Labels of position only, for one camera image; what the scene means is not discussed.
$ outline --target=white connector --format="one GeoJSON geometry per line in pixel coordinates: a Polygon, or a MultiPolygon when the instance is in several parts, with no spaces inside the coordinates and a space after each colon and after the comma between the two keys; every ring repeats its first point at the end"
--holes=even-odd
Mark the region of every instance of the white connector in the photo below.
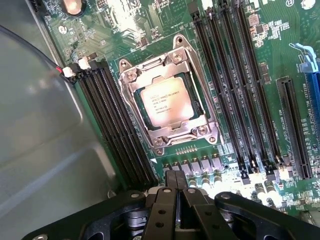
{"type": "Polygon", "coordinates": [[[82,70],[86,70],[86,69],[90,69],[90,65],[89,65],[89,62],[88,62],[88,58],[86,56],[84,56],[83,58],[79,59],[78,60],[78,64],[79,64],[79,67],[82,69],[82,70]]]}
{"type": "Polygon", "coordinates": [[[72,71],[72,69],[68,66],[66,66],[65,68],[62,69],[63,71],[63,75],[66,77],[66,78],[70,78],[70,77],[73,77],[75,76],[76,74],[72,71]]]}

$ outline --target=mounting hole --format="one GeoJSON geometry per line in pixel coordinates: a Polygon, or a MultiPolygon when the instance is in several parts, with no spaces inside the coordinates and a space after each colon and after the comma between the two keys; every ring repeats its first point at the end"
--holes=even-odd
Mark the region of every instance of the mounting hole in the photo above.
{"type": "Polygon", "coordinates": [[[220,226],[219,225],[216,225],[216,224],[212,224],[212,226],[211,226],[213,229],[219,229],[220,228],[220,226]]]}
{"type": "Polygon", "coordinates": [[[155,223],[155,226],[156,226],[157,228],[162,228],[164,225],[165,225],[165,224],[164,224],[163,222],[159,222],[159,221],[155,223]]]}
{"type": "Polygon", "coordinates": [[[170,189],[170,188],[164,188],[163,191],[164,191],[165,193],[171,193],[171,189],[170,189]]]}
{"type": "Polygon", "coordinates": [[[194,194],[194,193],[196,192],[196,190],[193,189],[193,188],[189,188],[187,191],[188,191],[188,193],[190,193],[190,194],[194,194]]]}
{"type": "Polygon", "coordinates": [[[223,199],[230,199],[230,195],[227,194],[227,193],[222,193],[222,194],[221,194],[221,197],[222,197],[223,199]]]}
{"type": "Polygon", "coordinates": [[[138,194],[138,193],[131,194],[131,197],[132,197],[133,199],[135,199],[135,198],[139,197],[139,194],[138,194]]]}
{"type": "Polygon", "coordinates": [[[166,213],[166,210],[160,209],[160,210],[158,211],[158,213],[159,213],[159,214],[165,214],[165,213],[166,213]]]}
{"type": "Polygon", "coordinates": [[[121,67],[125,68],[126,66],[127,66],[127,63],[124,60],[122,60],[121,61],[121,67]]]}

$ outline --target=chip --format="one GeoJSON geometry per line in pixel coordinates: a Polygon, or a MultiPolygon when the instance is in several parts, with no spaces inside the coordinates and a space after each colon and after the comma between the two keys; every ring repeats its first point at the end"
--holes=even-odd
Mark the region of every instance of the chip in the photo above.
{"type": "Polygon", "coordinates": [[[145,111],[154,127],[179,127],[194,116],[194,110],[181,77],[147,86],[140,93],[145,111]]]}
{"type": "Polygon", "coordinates": [[[224,167],[222,166],[222,162],[219,156],[212,155],[211,157],[212,167],[217,170],[224,170],[224,167]]]}
{"type": "Polygon", "coordinates": [[[263,82],[264,82],[265,84],[271,83],[271,79],[270,79],[270,76],[269,76],[268,73],[263,74],[262,77],[263,77],[263,82]]]}
{"type": "Polygon", "coordinates": [[[260,63],[260,68],[261,68],[262,74],[268,73],[268,65],[265,62],[260,63]]]}
{"type": "Polygon", "coordinates": [[[262,25],[258,25],[255,27],[256,34],[262,34],[265,30],[262,25]]]}
{"type": "Polygon", "coordinates": [[[142,37],[140,39],[140,44],[142,47],[146,46],[148,44],[148,39],[146,39],[145,37],[142,37]]]}
{"type": "Polygon", "coordinates": [[[204,171],[208,171],[208,173],[212,173],[213,170],[211,168],[211,164],[210,164],[210,160],[209,160],[209,157],[208,156],[203,156],[201,158],[201,163],[202,163],[202,166],[203,166],[203,170],[204,171]]]}
{"type": "Polygon", "coordinates": [[[258,16],[258,14],[250,15],[249,18],[248,18],[248,21],[249,21],[250,27],[258,25],[259,24],[259,16],[258,16]]]}
{"type": "Polygon", "coordinates": [[[182,171],[184,171],[185,175],[192,175],[192,171],[191,171],[191,168],[190,168],[190,163],[189,163],[188,160],[184,160],[181,163],[181,168],[182,168],[182,171]]]}
{"type": "Polygon", "coordinates": [[[192,166],[192,169],[194,172],[202,174],[202,169],[201,169],[200,162],[199,162],[198,158],[192,159],[191,166],[192,166]]]}
{"type": "Polygon", "coordinates": [[[180,171],[181,170],[181,166],[179,162],[175,162],[172,164],[172,170],[174,171],[180,171]]]}

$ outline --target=screw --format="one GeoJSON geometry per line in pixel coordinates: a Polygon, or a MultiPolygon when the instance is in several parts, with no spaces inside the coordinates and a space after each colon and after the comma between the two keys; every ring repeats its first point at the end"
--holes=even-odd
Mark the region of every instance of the screw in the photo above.
{"type": "Polygon", "coordinates": [[[229,198],[230,198],[230,195],[229,195],[229,194],[226,194],[226,193],[223,193],[223,194],[221,195],[221,197],[222,197],[223,199],[229,199],[229,198]]]}
{"type": "Polygon", "coordinates": [[[200,135],[205,135],[208,132],[208,128],[206,126],[200,126],[198,127],[198,133],[200,135]]]}
{"type": "Polygon", "coordinates": [[[121,61],[121,67],[125,68],[126,66],[127,66],[127,63],[124,60],[122,60],[121,61]]]}
{"type": "Polygon", "coordinates": [[[41,234],[39,236],[36,236],[35,238],[33,238],[32,240],[47,240],[48,236],[45,234],[41,234]]]}
{"type": "Polygon", "coordinates": [[[182,56],[179,53],[174,53],[173,54],[173,61],[176,63],[180,62],[182,60],[182,56]]]}
{"type": "Polygon", "coordinates": [[[133,199],[135,199],[135,198],[139,197],[139,194],[138,194],[138,193],[131,194],[131,197],[132,197],[133,199]]]}
{"type": "Polygon", "coordinates": [[[193,134],[193,135],[197,135],[197,128],[196,127],[194,127],[194,128],[192,128],[192,130],[191,130],[191,133],[193,134]]]}
{"type": "Polygon", "coordinates": [[[129,80],[134,80],[134,79],[136,79],[137,74],[136,74],[134,71],[129,71],[129,72],[126,74],[126,76],[127,76],[127,78],[128,78],[129,80]]]}
{"type": "Polygon", "coordinates": [[[194,193],[196,192],[196,190],[193,189],[193,188],[189,188],[187,191],[188,191],[188,193],[190,193],[190,194],[194,194],[194,193]]]}
{"type": "Polygon", "coordinates": [[[161,144],[163,143],[163,140],[161,137],[158,137],[158,138],[153,139],[153,143],[156,146],[161,146],[161,144]]]}
{"type": "Polygon", "coordinates": [[[58,27],[59,33],[61,33],[62,35],[65,35],[68,32],[68,28],[64,25],[61,25],[58,27]]]}
{"type": "Polygon", "coordinates": [[[163,151],[162,148],[159,148],[159,149],[157,149],[157,150],[155,151],[155,153],[156,153],[157,155],[162,155],[162,154],[164,153],[164,151],[163,151]]]}

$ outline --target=red wire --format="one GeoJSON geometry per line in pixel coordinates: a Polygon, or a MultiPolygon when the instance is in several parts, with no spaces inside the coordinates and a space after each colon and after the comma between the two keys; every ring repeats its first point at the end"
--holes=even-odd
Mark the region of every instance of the red wire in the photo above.
{"type": "Polygon", "coordinates": [[[57,67],[55,67],[55,69],[57,69],[62,74],[63,71],[62,71],[61,67],[57,66],[57,67]]]}

